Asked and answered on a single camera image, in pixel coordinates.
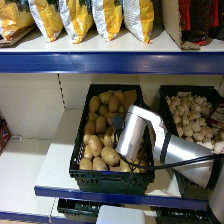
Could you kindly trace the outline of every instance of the white shelf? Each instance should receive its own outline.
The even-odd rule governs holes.
[[[0,219],[48,222],[54,198],[36,197],[34,185],[49,140],[8,142],[0,156]]]

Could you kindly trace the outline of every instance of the shelf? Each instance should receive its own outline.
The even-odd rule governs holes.
[[[82,110],[65,110],[35,184],[37,196],[205,210],[207,201],[182,199],[173,170],[158,170],[142,196],[82,192],[69,164]]]
[[[105,42],[93,27],[80,44],[72,44],[65,30],[46,43],[36,28],[15,46],[0,49],[0,72],[223,74],[223,41],[208,39],[200,51],[183,52],[160,27],[151,37],[153,44],[141,43],[122,27],[116,39]]]
[[[9,142],[0,155],[0,219],[48,223],[54,198],[36,197],[34,185],[49,140]]]
[[[52,212],[51,212],[51,222],[52,224],[83,224],[80,222],[74,222],[69,220],[65,217],[64,214],[59,213],[57,211],[58,199],[55,200]],[[142,206],[142,205],[122,205],[125,208],[132,208],[132,209],[141,209],[146,215],[146,224],[156,224],[155,217],[156,211],[149,206]]]

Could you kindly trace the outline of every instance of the blue shelf edge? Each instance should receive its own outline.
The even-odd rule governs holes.
[[[0,73],[223,75],[224,52],[5,52]]]
[[[35,223],[50,223],[48,216],[38,216],[31,214],[2,212],[2,211],[0,211],[0,219],[35,222]]]
[[[125,194],[106,194],[92,193],[75,190],[54,189],[45,187],[34,187],[36,196],[69,198],[86,201],[97,201],[117,204],[137,204],[155,207],[168,207],[180,209],[193,209],[206,211],[206,200],[185,199],[176,197],[161,197],[147,195],[125,195]]]

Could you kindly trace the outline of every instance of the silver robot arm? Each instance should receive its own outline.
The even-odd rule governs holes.
[[[156,135],[153,157],[164,164],[213,155],[210,149],[168,133],[163,119],[158,114],[134,105],[130,106],[126,115],[125,128],[120,134],[117,152],[135,160],[146,125],[153,128]],[[211,179],[213,163],[214,160],[208,160],[174,167],[174,169],[194,183],[207,187]],[[224,224],[224,168],[210,200],[208,214],[213,218],[211,218],[212,223]]]

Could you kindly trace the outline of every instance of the crate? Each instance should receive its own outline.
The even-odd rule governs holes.
[[[156,208],[157,224],[209,224],[205,211],[189,209]]]
[[[90,85],[79,125],[78,134],[75,140],[74,150],[71,156],[69,168],[70,177],[76,179],[81,191],[143,195],[145,194],[148,184],[154,182],[154,171],[148,171],[147,173],[133,173],[130,175],[130,173],[123,172],[89,171],[78,169],[78,163],[82,158],[83,128],[86,124],[89,100],[92,96],[99,95],[100,93],[109,90],[121,90],[122,92],[134,90],[134,92],[137,94],[137,99],[135,100],[134,104],[146,107],[139,85]],[[145,142],[146,161],[149,166],[154,166],[152,146],[148,131],[145,131]]]
[[[57,210],[63,213],[69,220],[85,223],[96,223],[97,216],[102,205],[119,207],[120,204],[109,204],[91,201],[59,199]]]
[[[162,85],[160,87],[160,109],[159,113],[164,120],[168,132],[178,136],[176,125],[173,121],[172,113],[166,101],[166,96],[177,96],[179,92],[191,93],[192,96],[205,96],[209,102],[215,105],[221,100],[221,96],[213,86],[182,86],[182,85]],[[218,162],[214,163],[213,171],[218,169]],[[175,171],[180,194],[183,198],[208,200],[209,190],[200,187],[192,181],[185,178],[182,174]]]

